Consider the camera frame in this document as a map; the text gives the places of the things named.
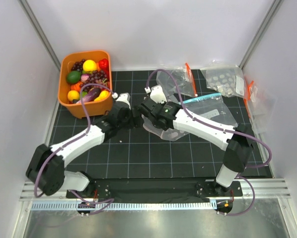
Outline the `yellow lemon toy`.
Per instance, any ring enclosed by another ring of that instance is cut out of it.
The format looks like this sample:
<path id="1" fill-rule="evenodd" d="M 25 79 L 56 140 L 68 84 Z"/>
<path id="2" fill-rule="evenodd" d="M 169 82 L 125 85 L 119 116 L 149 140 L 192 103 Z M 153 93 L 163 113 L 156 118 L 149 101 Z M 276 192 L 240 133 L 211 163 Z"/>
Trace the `yellow lemon toy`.
<path id="1" fill-rule="evenodd" d="M 95 61 L 88 59 L 83 63 L 82 69 L 86 72 L 97 71 L 97 64 Z"/>

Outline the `pink zip dotted bag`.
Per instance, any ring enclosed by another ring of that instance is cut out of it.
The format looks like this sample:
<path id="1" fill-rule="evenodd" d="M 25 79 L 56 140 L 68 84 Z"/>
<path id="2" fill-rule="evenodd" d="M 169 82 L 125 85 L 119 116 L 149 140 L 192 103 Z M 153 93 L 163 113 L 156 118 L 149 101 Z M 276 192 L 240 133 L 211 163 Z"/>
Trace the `pink zip dotted bag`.
<path id="1" fill-rule="evenodd" d="M 145 116 L 142 116 L 142 118 L 144 120 L 143 128 L 146 131 L 157 135 L 162 140 L 176 141 L 189 134 L 188 132 L 177 129 L 169 128 L 167 130 L 163 130 L 160 128 L 156 128 L 153 126 L 152 122 L 148 118 L 146 118 Z"/>

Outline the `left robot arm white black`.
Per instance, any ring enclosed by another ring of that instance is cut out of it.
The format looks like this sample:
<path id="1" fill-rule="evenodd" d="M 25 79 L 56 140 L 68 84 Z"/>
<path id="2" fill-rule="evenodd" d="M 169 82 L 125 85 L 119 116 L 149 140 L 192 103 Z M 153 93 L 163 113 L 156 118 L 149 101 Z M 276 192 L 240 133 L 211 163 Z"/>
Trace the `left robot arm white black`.
<path id="1" fill-rule="evenodd" d="M 143 125 L 139 108 L 116 102 L 111 111 L 75 136 L 53 146 L 39 145 L 26 171 L 34 183 L 34 196 L 51 196 L 61 189 L 78 192 L 90 198 L 95 192 L 95 180 L 85 172 L 70 172 L 65 168 L 89 149 L 108 141 L 122 129 Z"/>

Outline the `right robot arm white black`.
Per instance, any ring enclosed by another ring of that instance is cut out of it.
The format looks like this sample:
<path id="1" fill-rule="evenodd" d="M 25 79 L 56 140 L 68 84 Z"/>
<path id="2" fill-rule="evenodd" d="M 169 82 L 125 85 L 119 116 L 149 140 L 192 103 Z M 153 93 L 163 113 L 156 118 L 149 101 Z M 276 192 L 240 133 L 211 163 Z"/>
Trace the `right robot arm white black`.
<path id="1" fill-rule="evenodd" d="M 223 164 L 216 176 L 213 190 L 218 196 L 231 191 L 233 180 L 244 172 L 253 146 L 244 125 L 225 125 L 199 116 L 174 102 L 157 103 L 147 97 L 137 107 L 154 127 L 176 129 L 204 139 L 224 151 Z"/>

